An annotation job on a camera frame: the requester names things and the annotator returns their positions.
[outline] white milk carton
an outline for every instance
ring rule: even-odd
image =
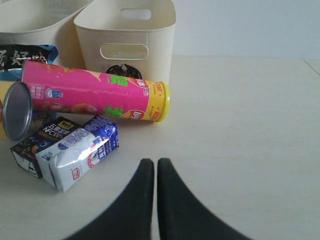
[[[95,116],[35,156],[44,180],[65,193],[118,147],[117,125],[104,117]]]

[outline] pringles can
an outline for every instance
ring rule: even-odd
[[[22,82],[0,81],[0,138],[20,140],[33,113],[31,93]]]
[[[27,60],[21,81],[31,92],[33,108],[161,122],[170,106],[164,82],[42,64]]]

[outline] white table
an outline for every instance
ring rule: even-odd
[[[0,239],[62,239],[113,202],[140,159],[169,157],[198,199],[247,236],[318,240],[320,76],[300,59],[174,57],[170,87],[165,121],[119,121],[120,148],[67,193],[19,168],[13,143],[1,141]],[[158,240],[156,204],[152,231]]]

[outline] plastic storage bin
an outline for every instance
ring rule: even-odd
[[[94,0],[74,19],[87,70],[169,82],[171,0]]]
[[[54,64],[85,68],[73,23],[87,0],[10,0],[0,7],[0,45],[53,44],[59,56]]]

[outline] yellow can lid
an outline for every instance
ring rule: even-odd
[[[157,120],[156,122],[157,123],[160,123],[162,122],[168,112],[169,112],[169,108],[170,108],[170,88],[169,88],[169,85],[165,82],[161,82],[163,84],[163,88],[164,88],[164,92],[165,92],[165,98],[164,98],[164,101],[163,101],[163,113],[162,113],[162,116],[159,118],[159,120]]]

